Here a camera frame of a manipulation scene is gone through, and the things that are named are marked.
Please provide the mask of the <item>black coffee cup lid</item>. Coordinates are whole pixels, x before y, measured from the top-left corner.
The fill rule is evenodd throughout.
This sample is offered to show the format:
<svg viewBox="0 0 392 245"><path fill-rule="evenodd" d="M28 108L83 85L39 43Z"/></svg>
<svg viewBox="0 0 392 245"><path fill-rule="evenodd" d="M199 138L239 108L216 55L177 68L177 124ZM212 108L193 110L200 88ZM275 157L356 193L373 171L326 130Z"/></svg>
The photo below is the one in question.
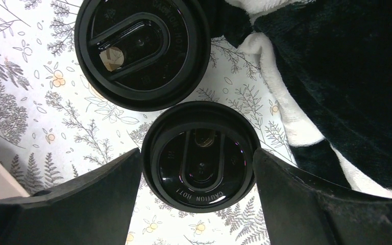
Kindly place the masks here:
<svg viewBox="0 0 392 245"><path fill-rule="evenodd" d="M162 110L188 97L211 51L198 1L83 1L74 37L89 84L134 111Z"/></svg>

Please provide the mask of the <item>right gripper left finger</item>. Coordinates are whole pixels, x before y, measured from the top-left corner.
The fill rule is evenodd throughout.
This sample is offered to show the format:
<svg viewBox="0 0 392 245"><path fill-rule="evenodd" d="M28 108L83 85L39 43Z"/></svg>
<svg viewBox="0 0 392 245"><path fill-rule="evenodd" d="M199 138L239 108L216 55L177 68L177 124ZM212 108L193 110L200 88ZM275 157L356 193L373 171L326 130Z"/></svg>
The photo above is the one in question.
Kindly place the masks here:
<svg viewBox="0 0 392 245"><path fill-rule="evenodd" d="M31 197L0 200L0 244L125 244L141 179L135 148Z"/></svg>

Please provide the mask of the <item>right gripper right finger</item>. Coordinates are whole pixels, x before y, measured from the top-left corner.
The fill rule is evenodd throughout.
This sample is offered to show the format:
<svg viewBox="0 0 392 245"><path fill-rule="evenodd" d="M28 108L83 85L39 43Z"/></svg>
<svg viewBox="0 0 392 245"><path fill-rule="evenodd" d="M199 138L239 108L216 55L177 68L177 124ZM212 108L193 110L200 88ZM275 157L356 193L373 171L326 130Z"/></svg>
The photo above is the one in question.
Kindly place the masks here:
<svg viewBox="0 0 392 245"><path fill-rule="evenodd" d="M392 244L392 199L328 182L264 149L253 167L271 244Z"/></svg>

